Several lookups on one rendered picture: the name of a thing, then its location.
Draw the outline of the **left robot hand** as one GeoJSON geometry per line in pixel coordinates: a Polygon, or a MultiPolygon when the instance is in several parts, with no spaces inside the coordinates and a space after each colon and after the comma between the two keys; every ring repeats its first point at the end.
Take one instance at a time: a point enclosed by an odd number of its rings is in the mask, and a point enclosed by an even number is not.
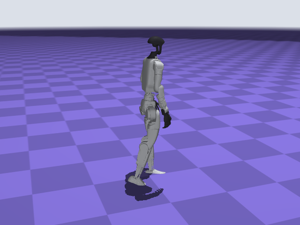
{"type": "Polygon", "coordinates": [[[158,110],[159,110],[159,103],[156,101],[156,100],[154,100],[155,102],[156,102],[156,107],[155,107],[155,109],[157,109],[158,108],[158,110]]]}

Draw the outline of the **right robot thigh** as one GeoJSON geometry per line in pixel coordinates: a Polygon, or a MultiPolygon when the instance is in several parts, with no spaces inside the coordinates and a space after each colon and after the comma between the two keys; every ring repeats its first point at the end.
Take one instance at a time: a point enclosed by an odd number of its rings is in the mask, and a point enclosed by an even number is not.
{"type": "Polygon", "coordinates": [[[150,119],[147,126],[148,141],[143,141],[140,143],[140,145],[142,143],[145,143],[148,145],[148,148],[150,150],[158,137],[158,133],[160,129],[160,113],[159,110],[155,109],[153,106],[148,106],[145,115],[146,115],[146,119],[148,120],[150,119]]]}

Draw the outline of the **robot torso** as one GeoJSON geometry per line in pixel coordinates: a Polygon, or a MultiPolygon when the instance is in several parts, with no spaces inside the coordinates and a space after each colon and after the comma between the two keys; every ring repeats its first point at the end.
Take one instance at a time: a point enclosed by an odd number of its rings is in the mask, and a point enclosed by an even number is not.
{"type": "Polygon", "coordinates": [[[157,56],[152,59],[145,58],[143,61],[142,67],[142,90],[147,92],[144,95],[144,99],[141,101],[141,111],[143,113],[146,112],[148,106],[156,107],[156,102],[154,101],[154,95],[152,92],[154,91],[154,70],[153,64],[154,61],[160,61],[157,56]]]}

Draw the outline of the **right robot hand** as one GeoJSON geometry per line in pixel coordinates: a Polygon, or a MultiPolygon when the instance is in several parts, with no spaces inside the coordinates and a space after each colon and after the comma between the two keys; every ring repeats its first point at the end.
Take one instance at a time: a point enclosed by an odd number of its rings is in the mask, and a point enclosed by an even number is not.
{"type": "Polygon", "coordinates": [[[171,124],[171,116],[169,115],[169,111],[165,113],[164,109],[161,109],[162,115],[164,115],[165,126],[162,128],[167,128],[171,124]]]}

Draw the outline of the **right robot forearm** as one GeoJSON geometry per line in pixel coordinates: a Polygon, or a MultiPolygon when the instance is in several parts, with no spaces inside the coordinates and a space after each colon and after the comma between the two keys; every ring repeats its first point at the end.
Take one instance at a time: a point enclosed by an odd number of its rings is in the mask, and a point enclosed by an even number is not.
{"type": "Polygon", "coordinates": [[[167,113],[168,107],[165,101],[164,87],[162,85],[159,85],[158,94],[156,95],[156,97],[158,99],[160,109],[164,109],[165,113],[167,113]]]}

